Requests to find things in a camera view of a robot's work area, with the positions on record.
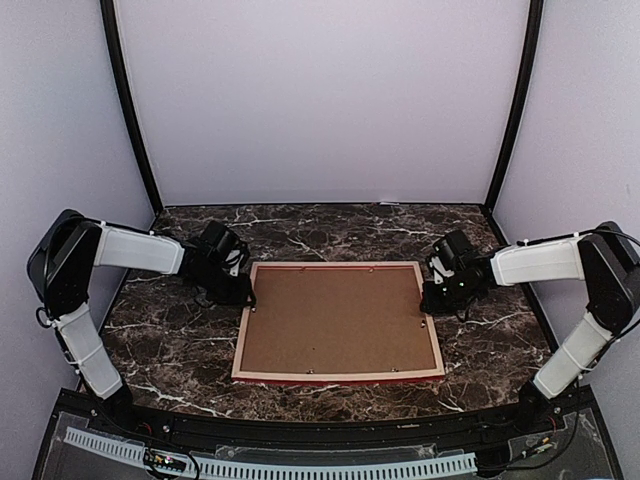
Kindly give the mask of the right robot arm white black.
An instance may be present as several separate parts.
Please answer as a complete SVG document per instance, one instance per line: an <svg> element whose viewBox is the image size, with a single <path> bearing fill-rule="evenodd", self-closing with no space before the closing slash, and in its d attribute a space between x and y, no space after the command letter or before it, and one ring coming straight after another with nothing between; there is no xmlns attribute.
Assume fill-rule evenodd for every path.
<svg viewBox="0 0 640 480"><path fill-rule="evenodd" d="M591 371L607 350L639 325L639 241L607 221L595 228L521 240L479 252L461 230L432 246L420 309L466 321L471 305L501 287L542 285L567 293L579 319L550 359L521 388L510 413L521 434L549 416L550 401Z"/></svg>

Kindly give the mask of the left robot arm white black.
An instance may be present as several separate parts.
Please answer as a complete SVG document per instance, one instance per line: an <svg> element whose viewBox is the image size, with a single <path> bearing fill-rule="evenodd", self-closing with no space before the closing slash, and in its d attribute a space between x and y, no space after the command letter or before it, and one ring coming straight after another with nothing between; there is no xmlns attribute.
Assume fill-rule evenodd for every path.
<svg viewBox="0 0 640 480"><path fill-rule="evenodd" d="M89 285L94 269L118 267L179 276L203 290L210 303L253 308L257 298L243 270L249 255L247 243L216 221L199 236L180 242L66 209L29 257L27 276L41 302L38 322L55 329L87 390L106 401L103 421L120 436L131 436L141 427L141 415L119 398L128 396L128 387L91 317Z"/></svg>

